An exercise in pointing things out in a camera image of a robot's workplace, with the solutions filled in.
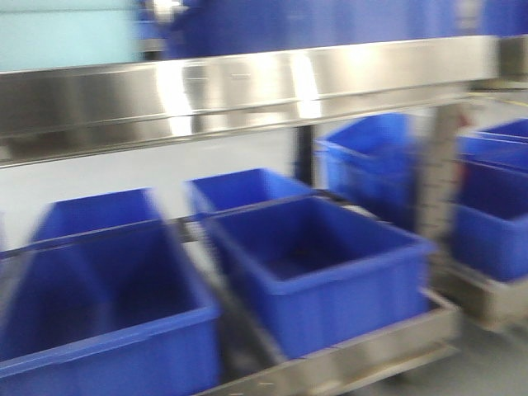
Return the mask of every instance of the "stainless steel shelf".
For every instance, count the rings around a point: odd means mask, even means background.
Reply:
[[[215,262],[215,250],[208,247],[203,228],[189,218],[175,219],[173,224],[184,235],[187,252],[222,304],[224,319],[228,320],[220,332],[221,344],[229,346],[235,341],[235,349],[240,349],[245,339],[249,355],[259,356],[257,364],[243,359],[240,370],[237,355],[229,354],[233,346],[225,347],[224,365],[238,370],[231,370],[235,375],[228,375],[225,384],[199,396],[338,396],[458,351],[451,343],[460,335],[460,309],[435,292],[424,290],[429,301],[427,312],[288,361],[267,330],[229,292],[223,277],[210,264],[204,266]],[[259,368],[250,371],[253,374],[236,375],[255,366]]]
[[[528,318],[528,278],[502,283],[452,263],[436,288],[480,327],[501,331]]]
[[[488,36],[0,73],[0,167],[440,105],[496,76]]]
[[[499,71],[502,78],[528,76],[528,35],[499,41]]]

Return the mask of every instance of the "metal shelf rail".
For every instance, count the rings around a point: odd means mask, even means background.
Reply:
[[[0,167],[439,106],[496,56],[464,36],[0,73]]]
[[[528,89],[528,35],[502,38],[498,42],[499,76],[475,83],[479,91]]]

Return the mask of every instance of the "blue container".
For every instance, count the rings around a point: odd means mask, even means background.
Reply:
[[[478,32],[501,37],[528,33],[528,2],[484,0]]]
[[[467,163],[452,238],[453,255],[498,281],[528,275],[528,177]]]
[[[0,254],[2,254],[2,251],[6,248],[6,245],[4,244],[5,241],[5,234],[3,229],[3,212],[0,211]]]
[[[455,34],[453,0],[202,0],[168,35],[168,58]]]
[[[29,252],[25,265],[0,328],[0,394],[187,396],[217,385],[219,311],[164,227]]]
[[[119,191],[52,204],[31,243],[72,243],[80,234],[111,232],[134,224],[161,222],[150,189]]]
[[[197,219],[248,205],[315,194],[305,184],[264,168],[191,180],[186,189]]]
[[[138,20],[136,21],[138,38],[140,40],[162,39],[162,29],[153,19],[153,16],[144,6],[139,9]]]
[[[243,297],[290,358],[423,313],[427,241],[317,197],[210,217]]]
[[[506,124],[495,125],[477,132],[482,138],[528,143],[528,119],[519,119]]]
[[[488,139],[480,136],[461,136],[457,143],[460,158],[465,161],[484,163],[490,155],[516,152],[524,146],[522,142]]]
[[[331,192],[399,227],[414,228],[417,145],[405,115],[367,117],[318,143]]]
[[[463,159],[502,169],[528,172],[528,144],[482,138],[460,138]]]
[[[340,45],[456,34],[453,0],[336,0],[335,3]]]

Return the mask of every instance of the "plastic crate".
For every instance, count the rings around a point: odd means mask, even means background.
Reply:
[[[490,155],[513,153],[524,146],[522,142],[489,139],[479,136],[461,136],[458,138],[457,144],[460,158],[474,162],[486,162]]]
[[[528,33],[526,0],[484,0],[478,32],[483,35],[524,35]]]
[[[161,222],[150,193],[150,189],[143,188],[55,202],[41,220],[31,243],[41,246],[71,243],[87,233]]]
[[[528,177],[467,163],[455,216],[453,255],[498,281],[528,275]]]
[[[401,114],[367,117],[319,139],[327,188],[381,219],[414,228],[417,144]]]
[[[191,180],[186,183],[186,191],[197,219],[248,205],[315,193],[299,181],[264,168]]]
[[[456,35],[453,0],[336,0],[337,43]]]
[[[178,18],[168,58],[455,35],[454,0],[203,0]]]
[[[153,13],[144,0],[136,0],[137,3],[137,21],[136,30],[137,36],[140,40],[151,40],[163,38],[163,30],[161,26],[155,21]]]
[[[233,289],[290,358],[424,312],[427,241],[318,197],[206,220]]]
[[[217,385],[218,308],[159,224],[29,252],[0,394],[187,396]]]
[[[528,172],[528,146],[511,151],[501,151],[477,157],[481,162],[494,165],[503,169],[511,169],[519,172]]]
[[[133,0],[0,1],[0,71],[137,61],[136,11]]]
[[[528,120],[519,119],[513,122],[495,125],[486,130],[477,132],[477,136],[486,139],[528,143]]]

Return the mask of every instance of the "metal post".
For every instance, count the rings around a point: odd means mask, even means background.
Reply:
[[[449,260],[447,238],[453,223],[453,199],[458,189],[456,137],[461,126],[460,105],[436,109],[434,127],[423,150],[417,186],[417,231],[439,245],[431,258],[433,282]]]
[[[310,186],[314,183],[314,130],[313,125],[296,129],[295,178]]]

